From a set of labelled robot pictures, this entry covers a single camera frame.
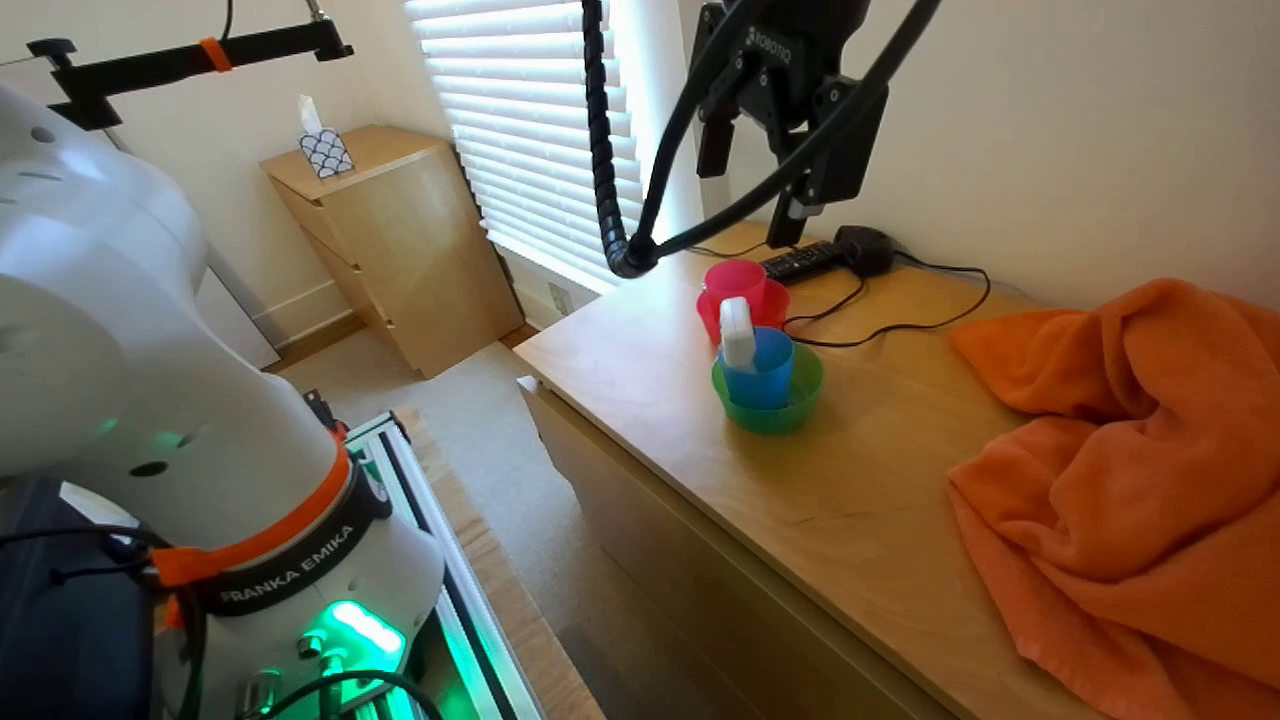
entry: pink cup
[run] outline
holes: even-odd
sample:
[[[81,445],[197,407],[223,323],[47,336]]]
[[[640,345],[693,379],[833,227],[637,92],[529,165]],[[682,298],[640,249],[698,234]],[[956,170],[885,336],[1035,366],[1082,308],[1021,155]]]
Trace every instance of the pink cup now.
[[[776,282],[753,259],[710,265],[702,276],[702,291],[696,294],[696,313],[708,327],[708,339],[720,345],[720,305],[726,294],[743,294],[756,327],[781,327],[786,317],[786,286]]]

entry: window blinds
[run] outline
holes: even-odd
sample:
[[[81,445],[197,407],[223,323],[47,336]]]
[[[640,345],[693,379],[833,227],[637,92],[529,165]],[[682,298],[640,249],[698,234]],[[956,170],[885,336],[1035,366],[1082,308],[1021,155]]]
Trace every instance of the window blinds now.
[[[593,193],[579,0],[408,0],[404,12],[488,234],[583,286],[610,286]],[[602,43],[617,193],[632,233],[640,165],[610,35]]]

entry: wooden dresser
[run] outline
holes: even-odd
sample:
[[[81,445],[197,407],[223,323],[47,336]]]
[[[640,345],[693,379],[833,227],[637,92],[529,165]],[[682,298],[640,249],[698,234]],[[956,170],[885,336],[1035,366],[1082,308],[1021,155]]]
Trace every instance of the wooden dresser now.
[[[714,249],[749,249],[731,227]],[[515,350],[529,407],[602,550],[764,716],[1086,716],[1023,664],[966,566],[943,475],[1005,411],[943,331],[895,331],[820,350],[820,407],[786,434],[724,418],[696,320],[708,254],[579,308]],[[820,313],[854,278],[791,291]],[[854,339],[893,320],[940,320],[974,282],[898,268],[806,327]],[[997,291],[983,313],[1026,308]]]
[[[433,377],[521,327],[448,140],[343,130],[351,170],[318,181],[299,152],[262,165],[276,196],[366,327]]]

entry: tissue box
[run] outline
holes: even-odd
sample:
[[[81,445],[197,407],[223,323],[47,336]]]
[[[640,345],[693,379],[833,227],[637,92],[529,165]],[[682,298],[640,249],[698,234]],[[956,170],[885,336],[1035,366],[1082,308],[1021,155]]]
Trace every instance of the tissue box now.
[[[310,165],[317,176],[343,176],[351,170],[351,155],[346,142],[324,126],[324,130],[305,130],[305,155]]]

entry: orange towel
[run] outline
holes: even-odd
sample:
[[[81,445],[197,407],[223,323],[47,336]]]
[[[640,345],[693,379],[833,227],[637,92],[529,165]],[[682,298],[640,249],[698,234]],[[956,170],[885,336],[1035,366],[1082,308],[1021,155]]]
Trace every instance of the orange towel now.
[[[1280,313],[1154,278],[952,348],[1026,417],[952,470],[1014,651],[1102,716],[1280,716]]]

